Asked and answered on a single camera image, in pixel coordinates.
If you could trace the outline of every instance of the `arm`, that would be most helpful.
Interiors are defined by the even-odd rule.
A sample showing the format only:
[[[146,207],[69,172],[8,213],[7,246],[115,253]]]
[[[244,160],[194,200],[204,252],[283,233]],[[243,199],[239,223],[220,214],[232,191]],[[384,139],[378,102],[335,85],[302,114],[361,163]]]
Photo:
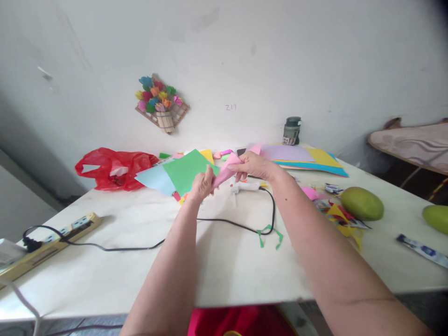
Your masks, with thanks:
[[[335,335],[432,335],[282,168],[248,152],[230,168],[272,186],[291,243]]]
[[[196,217],[210,193],[211,167],[198,174],[120,332],[186,335],[196,293]]]

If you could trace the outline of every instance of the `mango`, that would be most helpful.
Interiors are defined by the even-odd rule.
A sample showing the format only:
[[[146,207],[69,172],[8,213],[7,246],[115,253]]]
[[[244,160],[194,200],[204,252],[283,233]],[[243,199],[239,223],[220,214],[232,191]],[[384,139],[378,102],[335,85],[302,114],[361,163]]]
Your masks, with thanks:
[[[421,214],[429,225],[448,235],[448,206],[428,205]]]
[[[375,221],[383,218],[383,202],[370,191],[361,187],[350,187],[342,192],[341,203],[355,218]]]

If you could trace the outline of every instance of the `green paper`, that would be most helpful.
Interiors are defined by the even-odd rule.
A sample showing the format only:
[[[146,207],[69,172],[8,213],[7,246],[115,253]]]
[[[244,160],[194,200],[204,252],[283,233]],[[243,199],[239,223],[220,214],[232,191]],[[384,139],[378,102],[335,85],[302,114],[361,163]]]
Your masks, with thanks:
[[[146,112],[148,113],[154,113],[155,112],[155,106],[151,105],[151,104],[147,104],[146,105]]]
[[[263,232],[263,231],[265,231],[265,230],[270,230],[272,228],[272,226],[271,225],[268,225],[267,227],[265,227],[264,229],[262,229],[262,230],[257,230],[257,233],[258,233],[258,238],[260,239],[260,247],[261,248],[264,248],[265,247],[265,244],[263,243],[263,241],[261,240],[261,233]],[[280,248],[280,245],[281,245],[281,242],[283,241],[283,235],[280,233],[280,232],[278,232],[276,229],[274,229],[274,231],[275,231],[275,233],[277,233],[278,235],[279,235],[279,240],[280,240],[280,242],[277,244],[277,246],[275,247],[275,250],[278,250],[279,248]]]
[[[167,158],[169,158],[171,155],[170,154],[165,154],[165,153],[160,153],[159,154],[159,158],[160,159],[167,159]]]
[[[191,190],[196,175],[205,173],[207,165],[210,165],[210,162],[195,149],[180,159],[164,164],[163,168],[168,173],[180,197],[183,197]],[[215,175],[218,175],[219,168],[214,165],[211,167]]]
[[[167,94],[169,94],[170,96],[173,96],[176,94],[176,89],[172,86],[167,86]]]

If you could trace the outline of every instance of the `dark green bottle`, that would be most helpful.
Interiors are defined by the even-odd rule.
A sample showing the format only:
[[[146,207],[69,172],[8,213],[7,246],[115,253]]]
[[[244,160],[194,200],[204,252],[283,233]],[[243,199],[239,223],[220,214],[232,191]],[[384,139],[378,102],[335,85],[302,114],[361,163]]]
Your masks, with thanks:
[[[283,130],[283,145],[294,146],[299,144],[301,117],[289,117],[286,119],[285,128]]]

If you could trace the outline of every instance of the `white cable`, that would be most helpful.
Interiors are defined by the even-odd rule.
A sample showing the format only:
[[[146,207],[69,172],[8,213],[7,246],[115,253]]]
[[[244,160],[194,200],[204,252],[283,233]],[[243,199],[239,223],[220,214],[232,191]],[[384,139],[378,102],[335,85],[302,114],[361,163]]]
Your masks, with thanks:
[[[39,312],[36,310],[36,308],[34,308],[31,305],[31,303],[29,303],[27,301],[27,299],[25,299],[25,297],[22,295],[22,293],[20,292],[20,290],[17,288],[17,286],[14,283],[12,283],[11,281],[2,279],[2,278],[0,278],[0,283],[5,285],[5,286],[10,286],[13,289],[14,293],[19,298],[19,300],[23,303],[23,305],[26,308],[28,308],[31,313],[33,313],[33,315],[35,316],[35,325],[34,325],[33,336],[38,336],[39,327],[41,325],[41,317],[39,315]]]

